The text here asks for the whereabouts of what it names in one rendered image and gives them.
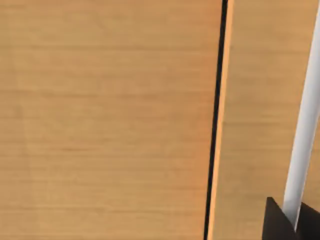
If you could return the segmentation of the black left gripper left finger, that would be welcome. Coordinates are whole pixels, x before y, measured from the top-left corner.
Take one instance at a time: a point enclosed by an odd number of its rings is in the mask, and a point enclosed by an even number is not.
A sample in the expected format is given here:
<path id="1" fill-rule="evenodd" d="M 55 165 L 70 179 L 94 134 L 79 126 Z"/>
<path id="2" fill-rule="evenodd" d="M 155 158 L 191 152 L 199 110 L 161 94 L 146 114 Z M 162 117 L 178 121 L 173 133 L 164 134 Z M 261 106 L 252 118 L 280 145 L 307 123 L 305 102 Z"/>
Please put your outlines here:
<path id="1" fill-rule="evenodd" d="M 266 198 L 261 240 L 298 240 L 292 224 L 272 197 Z"/>

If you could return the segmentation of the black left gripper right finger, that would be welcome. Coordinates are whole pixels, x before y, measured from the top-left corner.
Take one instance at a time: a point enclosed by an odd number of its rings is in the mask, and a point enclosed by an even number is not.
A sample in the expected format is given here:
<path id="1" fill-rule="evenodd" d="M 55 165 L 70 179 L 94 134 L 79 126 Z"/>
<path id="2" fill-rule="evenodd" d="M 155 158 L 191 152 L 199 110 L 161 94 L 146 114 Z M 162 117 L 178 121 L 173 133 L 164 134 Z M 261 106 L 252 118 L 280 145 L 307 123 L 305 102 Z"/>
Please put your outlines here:
<path id="1" fill-rule="evenodd" d="M 320 240 L 320 212 L 301 203 L 297 225 L 299 240 Z"/>

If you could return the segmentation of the wooden door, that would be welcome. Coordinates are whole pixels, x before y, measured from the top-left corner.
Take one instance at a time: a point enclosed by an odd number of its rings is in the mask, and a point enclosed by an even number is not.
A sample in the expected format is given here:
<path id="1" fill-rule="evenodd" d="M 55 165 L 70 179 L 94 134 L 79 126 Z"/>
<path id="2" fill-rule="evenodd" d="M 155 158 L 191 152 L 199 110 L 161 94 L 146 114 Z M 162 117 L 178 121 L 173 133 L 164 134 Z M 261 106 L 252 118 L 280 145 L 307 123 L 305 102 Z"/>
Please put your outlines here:
<path id="1" fill-rule="evenodd" d="M 319 0 L 229 0 L 208 240 L 261 240 L 283 202 Z"/>
<path id="2" fill-rule="evenodd" d="M 0 240 L 204 240 L 222 0 L 0 0 Z"/>

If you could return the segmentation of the long metal door handle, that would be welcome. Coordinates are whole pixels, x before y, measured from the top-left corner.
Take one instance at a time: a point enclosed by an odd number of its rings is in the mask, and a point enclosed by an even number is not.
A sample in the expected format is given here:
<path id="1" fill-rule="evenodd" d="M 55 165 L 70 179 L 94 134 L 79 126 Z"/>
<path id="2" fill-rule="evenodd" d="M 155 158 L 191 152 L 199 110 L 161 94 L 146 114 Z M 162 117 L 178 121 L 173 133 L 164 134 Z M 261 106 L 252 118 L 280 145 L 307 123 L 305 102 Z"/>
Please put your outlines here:
<path id="1" fill-rule="evenodd" d="M 320 0 L 315 17 L 302 98 L 284 190 L 282 211 L 297 229 L 302 197 L 320 117 Z"/>

